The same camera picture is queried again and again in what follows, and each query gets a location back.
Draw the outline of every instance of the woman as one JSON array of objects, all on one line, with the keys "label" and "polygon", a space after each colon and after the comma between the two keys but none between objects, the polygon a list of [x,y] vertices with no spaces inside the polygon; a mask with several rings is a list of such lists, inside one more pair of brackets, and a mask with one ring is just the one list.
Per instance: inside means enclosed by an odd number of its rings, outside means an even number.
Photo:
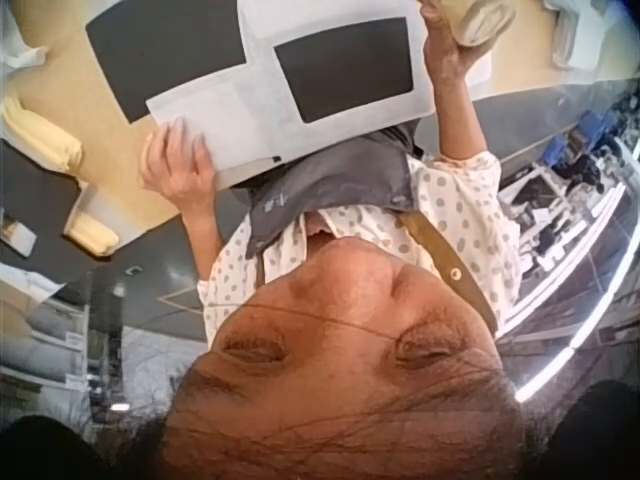
[{"label": "woman", "polygon": [[[440,12],[422,10],[438,160],[410,158],[407,125],[319,152],[260,179],[225,245],[203,139],[185,148],[182,123],[149,139],[141,178],[182,215],[210,352],[152,455],[137,458],[145,472],[498,478],[515,468],[522,420],[492,332],[516,299],[519,232],[500,210],[500,163],[464,83],[491,45],[461,48]],[[437,268],[413,210],[459,268]],[[456,282],[482,298],[463,299]]]}]

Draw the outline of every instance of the apron strap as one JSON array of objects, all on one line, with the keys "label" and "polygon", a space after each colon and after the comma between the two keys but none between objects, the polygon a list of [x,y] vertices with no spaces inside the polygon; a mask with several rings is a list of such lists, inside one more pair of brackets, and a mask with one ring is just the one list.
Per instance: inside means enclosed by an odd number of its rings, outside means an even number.
[{"label": "apron strap", "polygon": [[[471,272],[449,242],[421,212],[400,213],[398,218],[415,242],[429,252],[443,281],[482,316],[491,334],[495,334],[498,329],[496,316]],[[452,274],[455,269],[460,275]]]}]

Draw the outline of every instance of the desk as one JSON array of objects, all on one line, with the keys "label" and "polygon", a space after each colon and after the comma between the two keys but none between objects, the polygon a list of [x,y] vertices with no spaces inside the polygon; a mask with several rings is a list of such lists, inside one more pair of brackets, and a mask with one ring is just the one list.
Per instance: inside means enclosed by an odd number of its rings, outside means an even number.
[{"label": "desk", "polygon": [[[14,0],[13,12],[29,45],[51,47],[45,65],[18,72],[7,94],[25,108],[60,126],[83,145],[79,178],[104,194],[114,208],[142,231],[176,214],[158,195],[139,188],[137,161],[150,116],[129,124],[118,107],[93,55],[84,31],[85,0]],[[569,83],[591,83],[631,77],[636,70],[638,39],[632,25],[616,28],[607,40],[601,66],[589,75],[563,72],[551,62],[556,17],[540,0],[516,0],[518,17],[494,52],[494,74],[483,96]],[[261,160],[225,172],[225,188],[268,170]]]}]

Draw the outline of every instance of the yellow object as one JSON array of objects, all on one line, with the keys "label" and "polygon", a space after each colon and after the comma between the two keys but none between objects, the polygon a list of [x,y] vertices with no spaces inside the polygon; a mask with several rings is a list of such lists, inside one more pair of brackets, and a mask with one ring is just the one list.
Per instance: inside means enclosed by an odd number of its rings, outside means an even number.
[{"label": "yellow object", "polygon": [[97,257],[111,255],[120,238],[84,212],[77,212],[65,234]]},{"label": "yellow object", "polygon": [[50,163],[50,169],[74,173],[82,160],[82,144],[40,115],[26,110],[15,97],[2,101],[5,125]]}]

